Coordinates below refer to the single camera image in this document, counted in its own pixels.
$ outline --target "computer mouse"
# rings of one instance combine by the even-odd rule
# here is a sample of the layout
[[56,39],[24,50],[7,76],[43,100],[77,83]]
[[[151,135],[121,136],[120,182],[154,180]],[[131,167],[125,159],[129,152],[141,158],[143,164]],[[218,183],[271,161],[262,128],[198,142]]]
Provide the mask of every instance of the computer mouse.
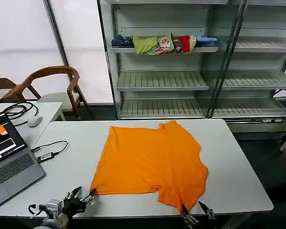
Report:
[[28,126],[31,128],[37,127],[41,121],[42,121],[41,116],[34,116],[28,120]]

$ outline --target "gray floor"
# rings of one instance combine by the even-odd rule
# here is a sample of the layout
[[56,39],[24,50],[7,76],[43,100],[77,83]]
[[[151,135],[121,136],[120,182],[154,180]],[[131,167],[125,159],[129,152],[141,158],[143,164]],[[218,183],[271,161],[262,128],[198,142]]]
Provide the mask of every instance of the gray floor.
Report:
[[[92,107],[93,120],[115,120],[116,114],[113,106]],[[90,120],[87,111],[81,109],[81,120]],[[67,120],[78,120],[67,116]],[[238,141],[250,164],[266,190],[277,187],[286,182],[286,171],[281,166],[278,158],[281,156],[279,140]],[[226,216],[217,217],[219,223],[226,220]],[[26,228],[14,219],[0,219],[0,228]],[[181,218],[151,218],[151,219],[98,219],[79,220],[72,228],[187,228]],[[286,229],[286,201],[275,203],[274,210],[270,213],[253,215],[241,229]]]

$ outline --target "blue cloth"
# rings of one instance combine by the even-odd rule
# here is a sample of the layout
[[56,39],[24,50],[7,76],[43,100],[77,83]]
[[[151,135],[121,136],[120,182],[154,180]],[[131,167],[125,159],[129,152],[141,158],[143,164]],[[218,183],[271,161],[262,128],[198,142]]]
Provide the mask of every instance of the blue cloth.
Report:
[[124,37],[123,38],[121,35],[118,35],[111,41],[111,46],[112,47],[116,47],[116,46],[134,47],[133,37]]
[[197,36],[197,45],[198,47],[212,47],[215,46],[217,38],[214,37],[203,37],[201,35]]
[[197,36],[197,41],[198,42],[203,42],[203,43],[210,43],[210,42],[216,42],[217,38],[214,37],[203,37],[201,35]]

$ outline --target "cable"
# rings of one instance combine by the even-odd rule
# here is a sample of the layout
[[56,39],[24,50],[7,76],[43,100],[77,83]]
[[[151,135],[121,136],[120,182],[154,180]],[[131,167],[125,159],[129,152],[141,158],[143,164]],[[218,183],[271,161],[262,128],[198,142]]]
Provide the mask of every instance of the cable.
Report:
[[66,143],[66,145],[65,145],[65,147],[64,147],[62,150],[60,150],[60,151],[58,151],[58,152],[53,152],[54,155],[58,155],[59,153],[61,153],[62,151],[64,151],[64,150],[67,148],[67,146],[69,145],[69,143],[68,143],[67,141],[65,141],[65,140],[60,140],[60,141],[57,141],[57,142],[52,142],[52,143],[49,143],[49,144],[41,145],[41,146],[38,146],[38,147],[33,148],[33,149],[31,150],[31,152],[32,152],[32,153],[35,153],[35,152],[39,151],[41,148],[43,148],[43,147],[51,146],[51,145],[56,144],[56,143],[59,143],[59,142],[64,142],[64,143]]
[[36,204],[31,204],[31,205],[28,206],[28,210],[29,210],[29,212],[32,215],[38,216],[38,215],[40,215],[40,213],[45,212],[48,215],[49,218],[51,218],[51,219],[53,218],[53,214],[49,210],[47,210],[45,205],[41,205],[40,204],[39,205],[39,212],[38,213],[34,213],[31,209],[36,209],[36,207],[37,207]]
[[[29,104],[31,105],[29,108],[27,108],[25,105],[22,105],[22,104]],[[17,118],[20,118],[21,116],[25,115],[30,109],[32,109],[33,107],[36,108],[36,112],[34,114],[34,116],[36,116],[39,112],[38,110],[38,107],[35,106],[34,104],[30,103],[30,102],[20,102],[20,103],[16,103],[16,104],[13,104],[7,108],[5,108],[2,112],[6,114],[6,116],[10,119],[10,120],[13,120],[13,119],[17,119]],[[17,112],[12,112],[11,110],[13,109],[21,109],[20,111],[17,111]],[[19,126],[19,125],[23,125],[23,124],[26,124],[28,123],[28,121],[25,121],[23,123],[19,123],[19,124],[16,124],[14,126]]]
[[37,162],[38,162],[38,163],[41,163],[41,162],[47,161],[47,160],[49,160],[49,159],[52,159],[53,157],[55,157],[56,155],[58,155],[60,152],[64,151],[64,150],[68,147],[69,143],[68,143],[67,141],[65,141],[65,140],[61,140],[61,141],[52,142],[52,143],[50,143],[50,144],[41,145],[41,146],[38,146],[38,147],[36,147],[36,148],[33,148],[31,151],[32,151],[33,153],[35,153],[35,152],[39,151],[41,148],[43,148],[43,147],[51,146],[51,145],[56,144],[56,143],[59,143],[59,142],[65,142],[65,143],[66,143],[65,147],[64,147],[62,150],[57,151],[57,152],[50,152],[50,153],[41,155],[41,156],[37,157]]

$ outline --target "black cable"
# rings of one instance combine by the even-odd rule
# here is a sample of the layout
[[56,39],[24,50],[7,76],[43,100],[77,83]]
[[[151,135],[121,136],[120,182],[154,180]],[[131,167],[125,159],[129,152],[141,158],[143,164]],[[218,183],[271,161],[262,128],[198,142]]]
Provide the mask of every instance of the black cable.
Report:
[[67,146],[69,145],[69,143],[68,143],[67,141],[65,141],[65,140],[60,140],[60,141],[52,142],[52,143],[49,143],[49,144],[41,145],[41,146],[38,146],[38,147],[33,148],[33,149],[31,150],[31,152],[32,152],[32,153],[35,153],[35,152],[39,151],[41,148],[43,148],[43,147],[51,146],[51,145],[56,144],[56,143],[59,143],[59,142],[64,142],[64,143],[66,143],[66,145],[65,145],[65,147],[64,147],[62,150],[57,151],[57,152],[53,152],[54,156],[55,156],[55,155],[58,155],[59,153],[61,153],[62,151],[64,151],[64,150],[67,148]]
[[31,210],[31,208],[36,209],[36,204],[31,204],[28,206],[28,210],[32,215],[38,216],[38,215],[40,215],[40,213],[45,212],[50,219],[53,219],[53,214],[49,210],[47,210],[45,205],[41,205],[41,204],[39,205],[39,212],[38,213],[34,213]]
[[[29,104],[31,105],[29,108],[27,108],[25,105],[23,104]],[[16,104],[13,104],[7,108],[5,108],[2,113],[5,113],[5,115],[10,119],[10,120],[13,120],[13,119],[17,119],[17,118],[20,118],[21,116],[25,115],[30,109],[32,109],[33,107],[36,108],[36,112],[34,114],[34,116],[36,116],[39,112],[38,110],[38,107],[35,106],[34,104],[30,103],[30,102],[20,102],[20,103],[16,103]],[[11,110],[13,109],[21,109],[20,111],[17,111],[17,112],[12,112]],[[19,125],[23,125],[23,124],[26,124],[28,123],[28,121],[25,121],[23,123],[19,123],[19,124],[16,124],[14,126],[19,126]]]

